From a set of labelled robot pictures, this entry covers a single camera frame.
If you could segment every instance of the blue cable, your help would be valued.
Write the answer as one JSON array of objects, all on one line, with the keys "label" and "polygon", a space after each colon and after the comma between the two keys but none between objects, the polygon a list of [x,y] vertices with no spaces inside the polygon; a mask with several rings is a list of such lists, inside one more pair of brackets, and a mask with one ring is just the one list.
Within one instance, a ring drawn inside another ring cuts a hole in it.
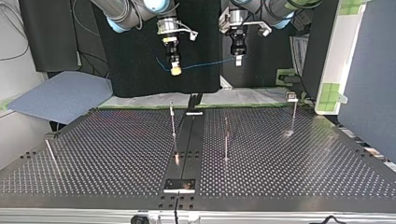
[{"label": "blue cable", "polygon": [[[171,71],[170,69],[167,69],[165,67],[165,65],[163,65],[163,63],[160,62],[158,57],[155,57],[155,59],[157,60],[157,63],[163,68],[163,71],[165,71],[165,72]],[[214,63],[198,63],[198,64],[193,64],[193,65],[181,68],[181,69],[182,70],[187,70],[187,69],[191,69],[191,68],[194,68],[194,67],[202,67],[202,66],[209,66],[209,65],[219,64],[219,63],[226,63],[228,61],[233,61],[233,60],[234,60],[234,58],[230,58],[230,59],[226,59],[226,60],[219,61],[219,62],[214,62]]]}]

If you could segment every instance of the green tape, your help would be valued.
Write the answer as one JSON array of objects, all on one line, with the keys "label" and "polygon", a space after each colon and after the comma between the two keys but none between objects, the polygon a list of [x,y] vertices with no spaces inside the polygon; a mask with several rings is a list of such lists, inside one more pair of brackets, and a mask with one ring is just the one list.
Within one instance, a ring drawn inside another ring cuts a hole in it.
[{"label": "green tape", "polygon": [[[226,105],[198,105],[196,108],[238,108],[238,107],[285,107],[290,103],[273,103],[273,104],[226,104]],[[100,109],[135,109],[135,110],[161,110],[169,109],[169,105],[159,106],[135,106],[135,105],[101,105]],[[174,106],[174,109],[186,109],[186,106]]]},{"label": "green tape", "polygon": [[323,83],[318,110],[333,112],[340,98],[339,90],[340,84],[338,83]]},{"label": "green tape", "polygon": [[294,77],[295,76],[295,70],[294,68],[289,68],[289,69],[277,69],[276,71],[276,85],[277,86],[293,86],[292,83],[285,83],[282,80],[279,80],[280,76],[289,76],[289,77]]},{"label": "green tape", "polygon": [[7,110],[8,104],[11,103],[11,101],[13,101],[13,100],[14,99],[8,99],[8,100],[5,100],[3,102],[0,102],[0,111]]},{"label": "green tape", "polygon": [[[161,110],[169,109],[169,105],[142,106],[142,105],[100,105],[101,109],[136,109],[136,110]],[[186,109],[186,106],[174,105],[174,109]]]},{"label": "green tape", "polygon": [[358,15],[362,0],[342,0],[338,15]]},{"label": "green tape", "polygon": [[227,104],[227,105],[198,105],[196,108],[241,108],[241,107],[286,107],[290,106],[291,103],[273,103],[273,104],[245,104],[245,105],[237,105],[237,104]]}]

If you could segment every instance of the black panel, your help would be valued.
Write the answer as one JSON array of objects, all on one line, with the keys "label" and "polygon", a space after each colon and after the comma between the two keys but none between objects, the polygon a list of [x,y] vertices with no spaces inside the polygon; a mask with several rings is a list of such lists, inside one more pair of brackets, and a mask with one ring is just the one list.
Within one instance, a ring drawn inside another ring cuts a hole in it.
[{"label": "black panel", "polygon": [[35,70],[77,70],[77,44],[68,0],[21,0],[21,15]]},{"label": "black panel", "polygon": [[[158,57],[167,65],[165,48],[156,35],[157,19],[146,21],[141,31],[133,29],[116,34],[102,11],[95,7],[94,12],[116,96],[135,97],[173,91],[204,93],[219,89],[220,65],[184,70],[180,77],[172,77],[170,72],[163,71],[156,62]],[[180,1],[178,18],[200,33],[195,42],[190,42],[187,34],[182,36],[179,50],[183,67],[221,60],[219,12],[218,1]]]},{"label": "black panel", "polygon": [[323,0],[323,3],[315,9],[314,19],[312,20],[311,34],[309,35],[308,48],[306,50],[303,81],[307,91],[313,98],[318,95],[338,2],[339,0]]},{"label": "black panel", "polygon": [[[241,67],[235,63],[224,64],[223,75],[234,87],[275,86],[276,71],[292,68],[290,36],[295,34],[294,27],[289,24],[285,29],[277,30],[267,37],[257,35],[257,27],[250,26],[247,35],[247,56]],[[231,39],[223,38],[223,57],[232,58],[230,52]]]}]

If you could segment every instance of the silver cylinder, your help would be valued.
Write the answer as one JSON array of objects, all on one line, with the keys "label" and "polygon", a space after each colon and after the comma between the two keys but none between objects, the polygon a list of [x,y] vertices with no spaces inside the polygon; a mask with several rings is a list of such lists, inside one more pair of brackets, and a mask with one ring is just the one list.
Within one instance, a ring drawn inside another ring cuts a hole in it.
[{"label": "silver cylinder", "polygon": [[242,23],[248,16],[248,11],[244,9],[230,10],[230,23]]},{"label": "silver cylinder", "polygon": [[160,33],[166,32],[166,31],[174,31],[178,29],[177,23],[177,18],[165,18],[161,19],[158,22],[158,30]]}]

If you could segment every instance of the metal bracket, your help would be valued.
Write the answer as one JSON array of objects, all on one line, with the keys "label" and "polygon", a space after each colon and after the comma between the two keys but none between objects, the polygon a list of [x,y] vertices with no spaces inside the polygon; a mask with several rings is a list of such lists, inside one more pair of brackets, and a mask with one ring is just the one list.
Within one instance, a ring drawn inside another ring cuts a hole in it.
[{"label": "metal bracket", "polygon": [[195,193],[195,180],[194,179],[167,179],[164,193]]},{"label": "metal bracket", "polygon": [[[223,34],[226,34],[233,26],[240,26],[242,24],[242,22],[230,23],[230,18],[230,9],[227,7],[219,17],[219,28]],[[272,33],[271,27],[265,21],[246,21],[243,22],[243,25],[259,25],[261,27],[259,35],[261,36],[268,36]]]}]

